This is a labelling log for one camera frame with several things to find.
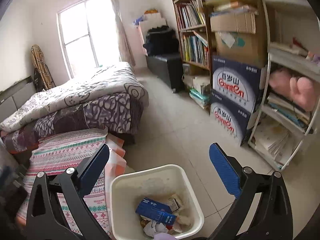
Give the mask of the white plastic trash bin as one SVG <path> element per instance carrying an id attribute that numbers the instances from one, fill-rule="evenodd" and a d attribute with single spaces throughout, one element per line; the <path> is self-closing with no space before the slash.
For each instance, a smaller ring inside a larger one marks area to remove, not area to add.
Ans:
<path id="1" fill-rule="evenodd" d="M 204 215 L 183 168 L 169 164 L 116 177 L 110 185 L 110 220 L 114 238 L 150 239 L 136 213 L 138 204 L 145 197 L 165 203 L 173 194 L 184 205 L 181 215 L 190 219 L 190 225 L 182 226 L 182 232 L 174 233 L 174 237 L 193 237 L 202 229 Z"/>

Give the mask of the pink plush toy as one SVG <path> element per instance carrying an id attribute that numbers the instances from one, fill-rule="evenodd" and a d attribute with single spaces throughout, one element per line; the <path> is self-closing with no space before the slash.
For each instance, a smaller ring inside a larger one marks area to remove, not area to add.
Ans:
<path id="1" fill-rule="evenodd" d="M 314 109 L 319 97 L 319 82 L 305 76 L 293 76 L 286 68 L 273 71 L 268 84 L 274 92 L 307 112 Z"/>

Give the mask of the plaid folded item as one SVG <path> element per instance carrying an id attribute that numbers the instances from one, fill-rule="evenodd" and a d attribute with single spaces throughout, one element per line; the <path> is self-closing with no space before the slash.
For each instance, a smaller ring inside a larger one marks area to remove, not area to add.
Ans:
<path id="1" fill-rule="evenodd" d="M 37 92 L 55 87 L 55 82 L 46 65 L 41 48 L 34 44 L 31 47 L 31 58 L 34 66 L 34 85 Z"/>

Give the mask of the grey bed headboard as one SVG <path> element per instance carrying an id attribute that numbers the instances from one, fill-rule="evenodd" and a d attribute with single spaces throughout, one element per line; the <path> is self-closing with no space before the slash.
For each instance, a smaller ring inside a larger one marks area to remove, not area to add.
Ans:
<path id="1" fill-rule="evenodd" d="M 15 113 L 32 95 L 36 89 L 31 76 L 16 82 L 1 92 L 0 122 Z"/>

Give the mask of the pink white cabinet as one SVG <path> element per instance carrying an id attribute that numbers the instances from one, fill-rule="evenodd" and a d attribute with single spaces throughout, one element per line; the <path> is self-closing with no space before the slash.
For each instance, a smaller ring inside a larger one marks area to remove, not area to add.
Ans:
<path id="1" fill-rule="evenodd" d="M 146 36 L 150 29 L 158 28 L 166 24 L 166 19 L 161 16 L 160 12 L 157 11 L 144 14 L 133 22 L 133 25 L 138 31 L 141 45 L 146 43 Z"/>

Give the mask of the upper blue Ganten box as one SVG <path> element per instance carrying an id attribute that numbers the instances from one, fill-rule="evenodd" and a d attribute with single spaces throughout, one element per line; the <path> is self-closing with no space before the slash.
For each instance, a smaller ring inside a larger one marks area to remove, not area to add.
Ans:
<path id="1" fill-rule="evenodd" d="M 255 112 L 262 100 L 267 68 L 259 68 L 215 55 L 212 64 L 213 90 L 249 113 Z"/>

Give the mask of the brown cardboard box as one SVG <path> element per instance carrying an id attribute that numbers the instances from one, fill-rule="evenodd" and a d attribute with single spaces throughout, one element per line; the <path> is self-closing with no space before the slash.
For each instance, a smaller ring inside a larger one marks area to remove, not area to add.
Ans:
<path id="1" fill-rule="evenodd" d="M 266 64 L 267 31 L 263 11 L 228 13 L 210 18 L 217 53 L 226 59 L 263 68 Z"/>

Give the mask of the window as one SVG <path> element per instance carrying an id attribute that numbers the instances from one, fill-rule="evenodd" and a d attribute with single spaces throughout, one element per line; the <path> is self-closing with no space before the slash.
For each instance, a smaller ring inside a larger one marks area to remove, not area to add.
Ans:
<path id="1" fill-rule="evenodd" d="M 81 0 L 57 13 L 57 27 L 71 79 L 121 61 L 111 0 Z"/>

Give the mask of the lower blue Ganten box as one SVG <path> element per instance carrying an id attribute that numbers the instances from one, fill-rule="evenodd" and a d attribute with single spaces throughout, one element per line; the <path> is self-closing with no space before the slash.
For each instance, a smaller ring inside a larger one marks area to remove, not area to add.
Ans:
<path id="1" fill-rule="evenodd" d="M 241 146 L 252 132 L 258 112 L 249 113 L 235 102 L 212 90 L 210 116 Z"/>

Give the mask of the blue ganten box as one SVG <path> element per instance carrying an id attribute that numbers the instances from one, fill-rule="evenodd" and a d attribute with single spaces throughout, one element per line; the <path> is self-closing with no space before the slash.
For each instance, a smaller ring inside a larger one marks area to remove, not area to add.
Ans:
<path id="1" fill-rule="evenodd" d="M 258 112 L 249 113 L 235 102 L 212 90 L 210 116 L 241 146 L 252 132 Z"/>
<path id="2" fill-rule="evenodd" d="M 259 68 L 215 55 L 212 64 L 213 90 L 249 113 L 255 112 L 262 100 L 267 68 Z"/>

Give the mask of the white metal rack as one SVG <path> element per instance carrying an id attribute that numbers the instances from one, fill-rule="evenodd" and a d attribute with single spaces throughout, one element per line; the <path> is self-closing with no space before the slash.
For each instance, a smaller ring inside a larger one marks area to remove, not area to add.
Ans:
<path id="1" fill-rule="evenodd" d="M 307 0 L 261 1 L 267 73 L 248 144 L 282 172 L 319 135 L 319 18 Z"/>

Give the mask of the light curtain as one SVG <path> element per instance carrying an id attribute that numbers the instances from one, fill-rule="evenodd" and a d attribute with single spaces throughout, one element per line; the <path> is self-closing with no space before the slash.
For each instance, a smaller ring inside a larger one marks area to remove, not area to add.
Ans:
<path id="1" fill-rule="evenodd" d="M 110 0 L 110 1 L 115 14 L 120 59 L 121 61 L 129 63 L 131 67 L 134 67 L 136 63 L 135 63 L 135 59 L 133 57 L 133 53 L 131 51 L 131 47 L 124 29 L 123 22 L 121 20 L 119 0 Z"/>

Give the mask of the blue carton with label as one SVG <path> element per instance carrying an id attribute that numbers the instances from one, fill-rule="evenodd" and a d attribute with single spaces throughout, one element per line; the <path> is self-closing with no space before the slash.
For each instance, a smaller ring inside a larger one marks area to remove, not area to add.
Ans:
<path id="1" fill-rule="evenodd" d="M 185 208 L 182 200 L 177 194 L 172 194 L 165 202 L 172 212 L 180 212 Z"/>

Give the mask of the purple white bed quilt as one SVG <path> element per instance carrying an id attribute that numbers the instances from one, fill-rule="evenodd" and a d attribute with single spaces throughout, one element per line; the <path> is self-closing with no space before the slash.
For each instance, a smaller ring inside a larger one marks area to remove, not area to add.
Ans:
<path id="1" fill-rule="evenodd" d="M 35 93 L 1 122 L 1 139 L 17 154 L 36 149 L 45 138 L 82 129 L 134 135 L 148 105 L 148 91 L 132 67 L 118 62 Z"/>

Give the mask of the black storage bench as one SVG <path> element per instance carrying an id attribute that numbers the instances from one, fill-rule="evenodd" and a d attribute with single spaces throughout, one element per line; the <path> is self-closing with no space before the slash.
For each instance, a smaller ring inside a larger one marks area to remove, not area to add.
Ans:
<path id="1" fill-rule="evenodd" d="M 146 56 L 148 69 L 167 84 L 174 93 L 184 90 L 183 66 L 179 53 Z"/>

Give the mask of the blue snowflake carton box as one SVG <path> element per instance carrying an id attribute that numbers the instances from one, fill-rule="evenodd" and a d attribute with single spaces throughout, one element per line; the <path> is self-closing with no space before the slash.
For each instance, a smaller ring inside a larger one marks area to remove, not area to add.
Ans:
<path id="1" fill-rule="evenodd" d="M 165 225 L 173 225 L 177 218 L 176 215 L 172 214 L 172 210 L 168 205 L 147 197 L 143 198 L 138 204 L 136 213 Z"/>

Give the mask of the white paper bag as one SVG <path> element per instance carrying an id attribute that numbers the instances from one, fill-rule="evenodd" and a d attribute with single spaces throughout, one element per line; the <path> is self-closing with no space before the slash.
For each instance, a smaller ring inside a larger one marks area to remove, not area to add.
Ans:
<path id="1" fill-rule="evenodd" d="M 162 223 L 158 223 L 154 220 L 149 221 L 148 224 L 146 224 L 146 226 L 144 226 L 143 229 L 144 233 L 149 236 L 149 237 L 155 237 L 156 235 L 158 235 L 159 233 L 168 233 L 169 230 L 167 229 L 167 227 L 162 224 Z"/>

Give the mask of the wooden bookshelf with books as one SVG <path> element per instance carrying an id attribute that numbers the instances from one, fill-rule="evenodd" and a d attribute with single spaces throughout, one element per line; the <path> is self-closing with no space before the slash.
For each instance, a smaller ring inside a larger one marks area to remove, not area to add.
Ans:
<path id="1" fill-rule="evenodd" d="M 204 0 L 172 0 L 180 52 L 184 63 L 212 76 L 213 42 L 209 11 Z"/>

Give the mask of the black clothes pile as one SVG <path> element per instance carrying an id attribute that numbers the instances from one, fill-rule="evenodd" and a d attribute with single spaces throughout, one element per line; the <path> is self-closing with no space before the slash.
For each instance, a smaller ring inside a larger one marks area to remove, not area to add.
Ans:
<path id="1" fill-rule="evenodd" d="M 149 29 L 143 44 L 148 56 L 176 54 L 179 47 L 176 32 L 167 25 Z"/>

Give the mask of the pink knitted cloth strip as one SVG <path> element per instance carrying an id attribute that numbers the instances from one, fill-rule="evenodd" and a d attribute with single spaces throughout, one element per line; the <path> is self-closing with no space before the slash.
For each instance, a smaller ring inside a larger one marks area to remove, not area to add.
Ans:
<path id="1" fill-rule="evenodd" d="M 154 236 L 154 240 L 177 240 L 174 236 L 168 233 L 158 233 Z"/>

